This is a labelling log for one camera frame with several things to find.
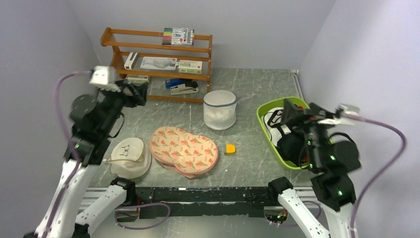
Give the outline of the black lace bra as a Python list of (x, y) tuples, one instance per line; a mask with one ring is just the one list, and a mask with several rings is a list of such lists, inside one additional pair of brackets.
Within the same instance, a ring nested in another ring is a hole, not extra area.
[(299, 165), (306, 155), (305, 139), (295, 133), (286, 134), (278, 141), (277, 150), (284, 161)]

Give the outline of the floral mesh laundry bag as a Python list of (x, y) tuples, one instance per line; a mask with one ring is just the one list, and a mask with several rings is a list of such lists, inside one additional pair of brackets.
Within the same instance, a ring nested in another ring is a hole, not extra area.
[(219, 158), (213, 140), (172, 126), (160, 127), (152, 134), (150, 150), (163, 168), (188, 179), (212, 170)]

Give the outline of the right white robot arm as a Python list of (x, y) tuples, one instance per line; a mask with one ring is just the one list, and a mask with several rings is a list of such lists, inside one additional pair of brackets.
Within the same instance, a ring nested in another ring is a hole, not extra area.
[(341, 104), (330, 112), (315, 103), (300, 109), (292, 101), (284, 101), (281, 124), (301, 132), (311, 178), (312, 189), (325, 212), (328, 228), (303, 204), (291, 182), (280, 177), (268, 183), (267, 199), (281, 205), (308, 238), (358, 237), (352, 212), (356, 203), (354, 184), (348, 174), (361, 167), (359, 150), (352, 140), (331, 142), (327, 130), (339, 124), (350, 125), (347, 116), (358, 115), (359, 109)]

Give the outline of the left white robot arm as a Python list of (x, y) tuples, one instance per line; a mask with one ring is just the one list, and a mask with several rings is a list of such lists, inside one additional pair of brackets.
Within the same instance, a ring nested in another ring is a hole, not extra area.
[(61, 177), (53, 200), (37, 228), (28, 238), (89, 238), (97, 226), (118, 206), (136, 205), (135, 183), (115, 178), (105, 194), (83, 212), (79, 211), (85, 191), (110, 145), (110, 131), (125, 107), (144, 106), (148, 84), (127, 81), (116, 91), (103, 91), (103, 99), (84, 94), (71, 105), (72, 128), (64, 130), (68, 146)]

